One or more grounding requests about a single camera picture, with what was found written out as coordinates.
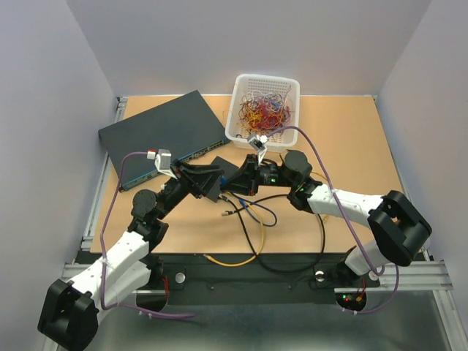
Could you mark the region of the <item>small black network switch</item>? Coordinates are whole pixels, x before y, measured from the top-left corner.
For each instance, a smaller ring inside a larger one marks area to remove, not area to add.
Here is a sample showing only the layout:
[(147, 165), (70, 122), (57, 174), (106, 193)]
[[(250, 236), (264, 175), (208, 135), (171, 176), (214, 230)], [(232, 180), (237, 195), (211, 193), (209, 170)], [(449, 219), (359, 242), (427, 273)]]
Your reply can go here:
[(220, 187), (223, 183), (223, 180), (232, 176), (238, 170), (238, 166), (227, 161), (226, 159), (221, 158), (220, 156), (216, 156), (211, 165), (219, 166), (219, 168), (223, 170), (222, 176), (217, 180), (215, 185), (211, 188), (206, 196), (206, 198), (208, 198), (210, 201), (216, 203), (221, 194)]

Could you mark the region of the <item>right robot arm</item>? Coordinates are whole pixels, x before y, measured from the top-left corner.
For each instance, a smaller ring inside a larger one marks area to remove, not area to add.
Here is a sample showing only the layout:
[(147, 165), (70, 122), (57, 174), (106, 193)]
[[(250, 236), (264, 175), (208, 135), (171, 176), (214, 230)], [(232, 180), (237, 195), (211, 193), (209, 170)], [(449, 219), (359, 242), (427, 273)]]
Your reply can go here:
[(260, 186), (289, 188), (287, 199), (299, 211), (341, 217), (370, 229), (373, 239), (358, 244), (328, 271), (335, 282), (353, 285), (372, 268), (388, 263), (407, 267), (432, 234), (431, 225), (401, 192), (362, 195), (316, 181), (312, 166), (301, 151), (288, 151), (282, 163), (262, 164), (256, 154), (222, 182), (224, 192), (253, 196)]

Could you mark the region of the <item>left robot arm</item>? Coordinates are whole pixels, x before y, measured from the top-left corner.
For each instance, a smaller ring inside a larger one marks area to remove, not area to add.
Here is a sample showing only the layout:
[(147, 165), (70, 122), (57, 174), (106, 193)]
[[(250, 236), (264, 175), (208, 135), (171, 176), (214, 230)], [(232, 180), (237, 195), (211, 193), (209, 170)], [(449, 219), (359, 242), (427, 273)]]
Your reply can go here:
[(139, 287), (162, 282), (162, 264), (151, 251), (169, 225), (163, 219), (187, 196), (205, 197), (223, 176), (217, 165), (172, 164), (163, 189), (143, 189), (132, 201), (132, 221), (119, 240), (78, 275), (57, 279), (45, 296), (37, 330), (66, 350), (84, 350), (110, 311)]

